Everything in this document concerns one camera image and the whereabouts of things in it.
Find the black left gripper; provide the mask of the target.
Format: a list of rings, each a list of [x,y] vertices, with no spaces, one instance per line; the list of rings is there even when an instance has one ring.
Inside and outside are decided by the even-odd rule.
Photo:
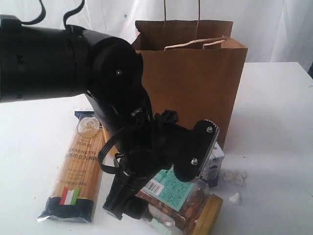
[[[151,218],[148,202],[137,193],[162,169],[174,161],[166,156],[162,146],[171,133],[178,130],[177,112],[166,110],[156,114],[147,125],[129,125],[113,134],[102,148],[105,157],[115,145],[118,153],[113,166],[102,164],[102,171],[114,179],[103,209],[121,220],[124,214],[135,219]]]

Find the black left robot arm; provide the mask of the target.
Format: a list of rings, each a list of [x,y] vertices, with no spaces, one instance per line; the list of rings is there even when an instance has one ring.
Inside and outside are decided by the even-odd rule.
[[[98,163],[114,175],[103,207],[117,219],[152,219],[137,193],[174,164],[179,150],[178,115],[153,114],[142,74],[141,54],[123,39],[76,25],[49,29],[0,17],[1,102],[86,95],[111,136]]]

